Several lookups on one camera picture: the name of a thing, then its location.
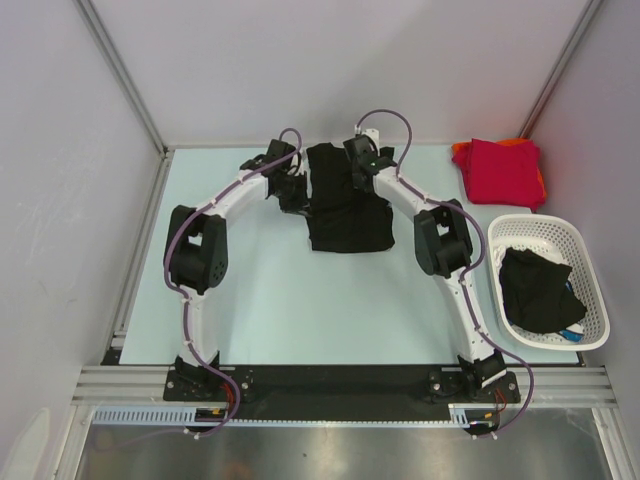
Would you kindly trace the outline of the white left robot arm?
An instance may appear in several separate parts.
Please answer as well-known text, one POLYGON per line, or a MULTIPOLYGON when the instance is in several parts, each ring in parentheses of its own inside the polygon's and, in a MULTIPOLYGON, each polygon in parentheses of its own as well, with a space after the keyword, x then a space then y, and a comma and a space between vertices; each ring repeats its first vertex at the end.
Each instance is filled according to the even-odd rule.
POLYGON ((220 370, 219 348, 206 349, 202 335, 203 303, 225 278, 229 267, 228 230, 253 204, 270 197, 289 199, 304 186, 301 145, 281 137, 239 167, 236 178, 196 207, 176 206, 170 217, 163 258, 166 286, 180 295, 182 347, 172 373, 174 387, 164 398, 184 392, 191 400, 207 400, 221 391, 232 402, 240 388, 220 370))

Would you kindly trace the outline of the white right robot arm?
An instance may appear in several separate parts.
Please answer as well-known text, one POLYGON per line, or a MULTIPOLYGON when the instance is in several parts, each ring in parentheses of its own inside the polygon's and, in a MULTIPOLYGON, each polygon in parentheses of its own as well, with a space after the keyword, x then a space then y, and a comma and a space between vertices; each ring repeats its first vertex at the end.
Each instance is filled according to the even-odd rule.
POLYGON ((457 330, 461 388, 473 401, 484 401, 506 375, 501 351, 486 328, 471 270, 473 243, 469 228, 475 223, 455 200, 436 200, 404 179, 398 165, 382 153, 379 132, 355 129, 343 142, 351 163, 354 186, 386 200, 413 225, 416 261, 435 279, 452 310, 457 330))

